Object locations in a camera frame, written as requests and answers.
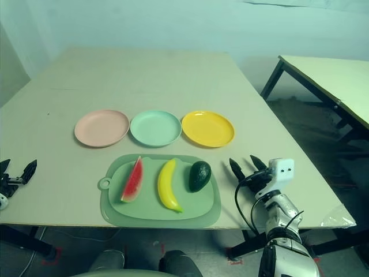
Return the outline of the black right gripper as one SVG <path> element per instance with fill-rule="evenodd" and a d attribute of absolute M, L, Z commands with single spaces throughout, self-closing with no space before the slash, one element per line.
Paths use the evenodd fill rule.
<path fill-rule="evenodd" d="M 245 177 L 241 167 L 231 158 L 229 158 L 229 165 L 240 182 L 240 187 L 247 187 L 252 193 L 257 194 L 272 180 L 272 170 L 267 169 L 267 165 L 258 157 L 250 155 L 250 158 L 258 171 L 248 177 Z"/>

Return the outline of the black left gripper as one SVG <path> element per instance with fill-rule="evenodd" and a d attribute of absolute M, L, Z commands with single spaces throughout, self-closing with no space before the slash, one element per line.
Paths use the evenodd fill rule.
<path fill-rule="evenodd" d="M 24 169 L 22 177 L 10 178 L 9 175 L 5 173 L 9 163 L 10 159 L 6 159 L 0 162 L 1 194 L 4 195 L 6 198 L 11 198 L 15 191 L 18 189 L 19 185 L 27 184 L 34 175 L 37 168 L 37 160 L 33 160 Z"/>

